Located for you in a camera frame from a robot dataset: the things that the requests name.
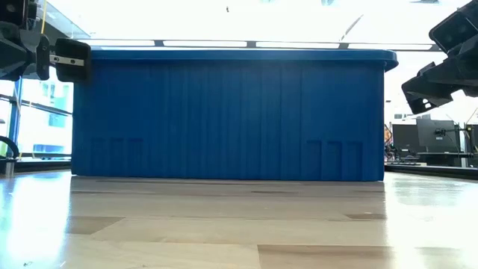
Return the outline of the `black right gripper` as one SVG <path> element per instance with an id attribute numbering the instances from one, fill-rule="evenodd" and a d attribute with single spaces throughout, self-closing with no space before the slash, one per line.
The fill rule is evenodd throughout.
<path id="1" fill-rule="evenodd" d="M 451 94 L 458 90 L 477 97 L 477 41 L 469 40 L 453 49 L 441 64 L 427 64 L 401 87 L 413 114 L 451 102 Z"/>

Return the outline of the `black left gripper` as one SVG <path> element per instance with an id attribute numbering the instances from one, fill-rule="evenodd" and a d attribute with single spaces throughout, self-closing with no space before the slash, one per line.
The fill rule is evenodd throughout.
<path id="1" fill-rule="evenodd" d="M 1 80 L 49 79 L 50 42 L 46 35 L 1 21 Z M 54 64 L 62 82 L 85 82 L 91 75 L 91 47 L 68 38 L 56 40 Z"/>

